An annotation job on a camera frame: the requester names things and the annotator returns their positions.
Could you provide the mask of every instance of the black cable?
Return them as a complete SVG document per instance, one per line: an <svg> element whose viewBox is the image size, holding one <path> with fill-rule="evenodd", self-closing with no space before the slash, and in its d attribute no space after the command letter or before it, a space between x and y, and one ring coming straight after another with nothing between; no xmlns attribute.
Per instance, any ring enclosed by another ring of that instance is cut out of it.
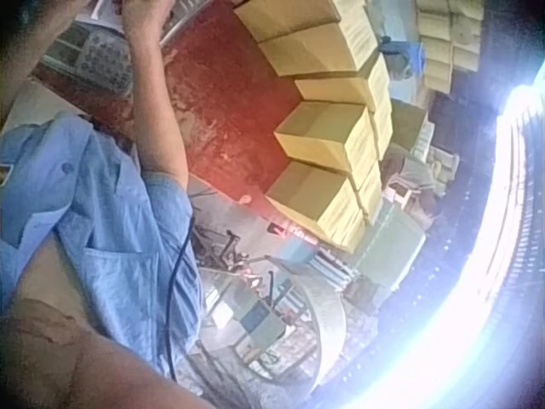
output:
<svg viewBox="0 0 545 409"><path fill-rule="evenodd" d="M169 289L167 292L167 308L166 308L167 311L166 311L166 319L165 319L164 338L165 338L166 347L167 347L167 360L169 361L170 377L176 383L178 383L178 378L176 377L174 362L172 361L172 345L170 343L170 304L172 302L172 294L174 293L174 284L175 284L176 274L178 273L178 269L180 268L181 260L183 259L184 254L186 253L187 245L189 244L189 239L191 237L191 231L193 228L193 222L194 222L194 219L192 218L191 221L189 222L189 227L187 228L187 236L184 239L183 245L181 245L180 253L178 254L178 258L176 259L176 263L174 264L174 268L172 269L172 273L170 274ZM186 265L190 269L192 269L191 263L186 262Z"/></svg>

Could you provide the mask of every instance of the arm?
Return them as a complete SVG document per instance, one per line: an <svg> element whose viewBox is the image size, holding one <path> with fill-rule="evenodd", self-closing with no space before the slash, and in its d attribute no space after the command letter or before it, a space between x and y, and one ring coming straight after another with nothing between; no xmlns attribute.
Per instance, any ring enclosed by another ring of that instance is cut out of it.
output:
<svg viewBox="0 0 545 409"><path fill-rule="evenodd" d="M72 23L88 0L40 1L32 21L12 33L0 49L0 126L25 79L53 41Z"/></svg>
<svg viewBox="0 0 545 409"><path fill-rule="evenodd" d="M123 27L134 70L135 140L142 168L187 189L186 150L164 76L159 40L174 0L125 0Z"/></svg>

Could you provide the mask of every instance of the light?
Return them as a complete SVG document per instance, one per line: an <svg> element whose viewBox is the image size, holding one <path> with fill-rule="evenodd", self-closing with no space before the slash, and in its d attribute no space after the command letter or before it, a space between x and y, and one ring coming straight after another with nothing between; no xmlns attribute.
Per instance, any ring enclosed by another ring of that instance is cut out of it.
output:
<svg viewBox="0 0 545 409"><path fill-rule="evenodd" d="M234 312L232 311L232 309L224 302L221 302L216 307L216 309L212 313L212 320L214 321L215 326L218 327L218 330L222 330L227 326L233 314Z"/></svg>
<svg viewBox="0 0 545 409"><path fill-rule="evenodd" d="M539 96L532 87L519 87L497 122L496 163L483 221L455 288L393 368L346 408L430 407L475 358L473 347L508 272L519 237L525 142L511 125L521 118L527 121L528 112L542 114Z"/></svg>

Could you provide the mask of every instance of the red floor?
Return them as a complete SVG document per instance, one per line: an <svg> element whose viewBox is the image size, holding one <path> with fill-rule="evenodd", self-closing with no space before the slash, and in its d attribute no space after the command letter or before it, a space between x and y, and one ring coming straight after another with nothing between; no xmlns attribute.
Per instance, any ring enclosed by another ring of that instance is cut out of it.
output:
<svg viewBox="0 0 545 409"><path fill-rule="evenodd" d="M276 219L263 197L289 163L273 131L301 97L278 78L232 11L216 0L165 50L173 106L190 171L233 200ZM131 102L40 67L36 76L72 104L130 136Z"/></svg>

